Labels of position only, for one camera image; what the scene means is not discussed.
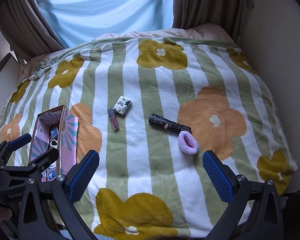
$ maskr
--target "lip gloss tube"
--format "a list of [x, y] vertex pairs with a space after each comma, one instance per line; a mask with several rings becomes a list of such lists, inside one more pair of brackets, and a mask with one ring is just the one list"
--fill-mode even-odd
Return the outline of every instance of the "lip gloss tube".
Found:
[[115, 114], [114, 114], [114, 111], [112, 108], [108, 109], [108, 114], [110, 117], [110, 122], [111, 122], [112, 128], [114, 130], [118, 130], [119, 124], [118, 124], [117, 118], [115, 117]]

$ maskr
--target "blanket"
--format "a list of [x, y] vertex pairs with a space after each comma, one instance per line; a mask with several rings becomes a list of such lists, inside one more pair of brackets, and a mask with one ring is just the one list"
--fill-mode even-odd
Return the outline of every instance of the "blanket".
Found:
[[[132, 103], [114, 131], [107, 109], [120, 96]], [[74, 204], [99, 235], [205, 237], [227, 208], [202, 167], [206, 150], [235, 174], [273, 179], [279, 194], [297, 170], [271, 93], [233, 43], [119, 37], [66, 49], [18, 85], [0, 142], [32, 133], [37, 114], [63, 104], [79, 117], [77, 161], [90, 149], [100, 155]], [[183, 153], [178, 135], [148, 123], [152, 113], [191, 127], [200, 151]], [[22, 147], [9, 165], [27, 165], [28, 153]]]

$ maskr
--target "pink sock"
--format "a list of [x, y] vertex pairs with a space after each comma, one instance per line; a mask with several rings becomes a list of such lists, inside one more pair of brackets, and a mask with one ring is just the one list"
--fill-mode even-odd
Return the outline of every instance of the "pink sock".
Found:
[[199, 150], [199, 144], [191, 133], [181, 131], [178, 137], [178, 145], [184, 153], [196, 154]]

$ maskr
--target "blue gripper pad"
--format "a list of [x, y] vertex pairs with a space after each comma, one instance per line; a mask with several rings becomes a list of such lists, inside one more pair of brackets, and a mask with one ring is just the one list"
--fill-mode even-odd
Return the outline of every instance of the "blue gripper pad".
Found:
[[24, 135], [21, 135], [17, 139], [14, 139], [13, 141], [9, 142], [9, 150], [12, 152], [15, 152], [16, 150], [20, 149], [21, 147], [27, 145], [29, 142], [31, 142], [31, 135], [26, 133]]
[[202, 165], [206, 170], [220, 199], [230, 205], [237, 191], [235, 174], [232, 172], [229, 166], [224, 165], [219, 160], [213, 151], [206, 151], [203, 154]]
[[68, 200], [71, 204], [81, 199], [93, 174], [99, 166], [99, 154], [90, 150], [79, 164], [74, 165], [68, 172], [65, 183]]

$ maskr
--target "floral box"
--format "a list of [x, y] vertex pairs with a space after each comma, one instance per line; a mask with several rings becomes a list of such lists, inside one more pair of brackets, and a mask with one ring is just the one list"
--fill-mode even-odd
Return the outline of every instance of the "floral box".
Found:
[[58, 128], [58, 160], [42, 172], [42, 181], [54, 180], [59, 174], [66, 175], [76, 164], [78, 117], [73, 116], [65, 105], [38, 114], [30, 144], [29, 162], [49, 150], [53, 138], [52, 127]]

